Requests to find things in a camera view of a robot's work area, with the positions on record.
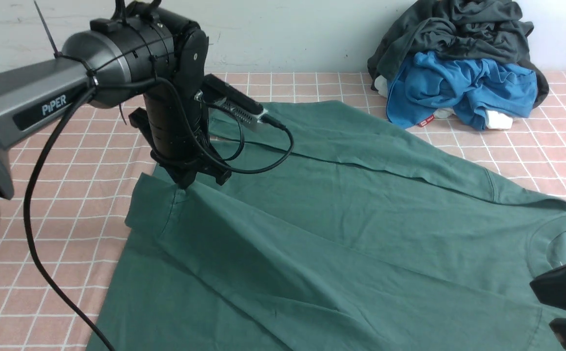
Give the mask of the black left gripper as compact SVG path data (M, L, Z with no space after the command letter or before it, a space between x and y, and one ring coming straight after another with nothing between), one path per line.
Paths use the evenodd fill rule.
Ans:
M152 134L151 124L145 109L137 108L129 114L131 126L138 129L152 148L150 155L160 167L166 170L171 179L181 189L187 189L196 178L198 173L207 174L215 179L220 186L229 180L232 172L225 167L215 165L205 154L200 151L190 151L183 159L173 159L163 156L156 148L156 138Z

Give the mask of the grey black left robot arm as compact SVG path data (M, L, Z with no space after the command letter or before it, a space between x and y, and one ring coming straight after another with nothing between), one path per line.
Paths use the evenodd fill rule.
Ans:
M15 193L14 146L84 104L111 109L139 95L145 109L130 121L179 187L189 187L198 173L220 185L229 179L209 142L200 97L209 38L197 22L159 4L118 0L113 17L92 20L51 60L0 73L0 198Z

